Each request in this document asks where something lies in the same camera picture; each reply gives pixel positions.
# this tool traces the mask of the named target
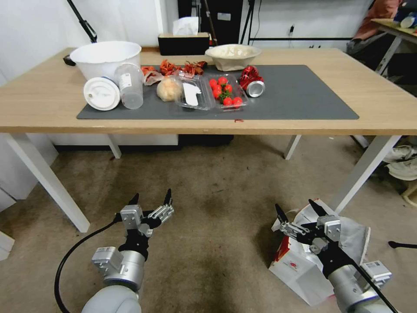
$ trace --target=black box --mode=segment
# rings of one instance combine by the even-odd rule
[[[210,45],[208,33],[177,36],[160,34],[158,36],[161,55],[203,55]]]

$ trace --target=shoe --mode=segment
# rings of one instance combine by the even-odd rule
[[[417,148],[413,146],[398,146],[393,148],[388,154],[384,157],[384,162],[393,163],[399,161],[406,161],[417,156]]]
[[[387,165],[390,175],[401,180],[417,180],[417,159]]]

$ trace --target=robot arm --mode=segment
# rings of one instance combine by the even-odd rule
[[[334,288],[342,313],[388,313],[398,311],[384,297],[380,288],[391,278],[391,272],[380,262],[358,266],[340,245],[341,221],[309,200],[317,213],[316,223],[298,225],[290,223],[284,211],[275,205],[279,230],[300,243],[310,246],[323,263],[323,274]]]
[[[118,249],[101,247],[92,263],[104,276],[107,287],[97,292],[84,306],[82,313],[140,313],[144,264],[148,259],[148,240],[153,230],[174,213],[171,190],[164,204],[154,211],[142,211],[134,197],[121,211],[126,229],[126,242]]]

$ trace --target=red cloth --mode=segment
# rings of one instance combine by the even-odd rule
[[[376,0],[362,21],[353,39],[366,40],[378,32],[378,26],[371,22],[373,18],[394,18],[402,0]]]

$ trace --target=cherry tomato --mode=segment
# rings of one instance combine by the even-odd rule
[[[220,77],[220,78],[218,79],[218,84],[219,84],[219,85],[224,85],[224,84],[227,84],[227,78],[226,78],[226,77],[224,77],[224,76]]]
[[[242,98],[241,97],[236,97],[233,99],[233,106],[238,109],[240,108],[240,106],[242,105]]]
[[[208,83],[212,89],[217,86],[217,81],[214,78],[212,78]]]
[[[221,94],[222,94],[221,90],[213,90],[214,98],[218,99],[218,97],[220,97]]]
[[[229,107],[233,104],[232,98],[231,97],[226,97],[223,99],[223,105],[225,107]]]
[[[227,84],[227,85],[225,86],[225,91],[228,91],[228,92],[232,93],[232,86],[231,86],[231,85],[229,85],[229,84]]]
[[[222,93],[222,87],[221,87],[220,85],[216,85],[216,86],[213,88],[213,91],[216,91],[216,90],[218,90],[218,91],[220,91],[220,93]]]

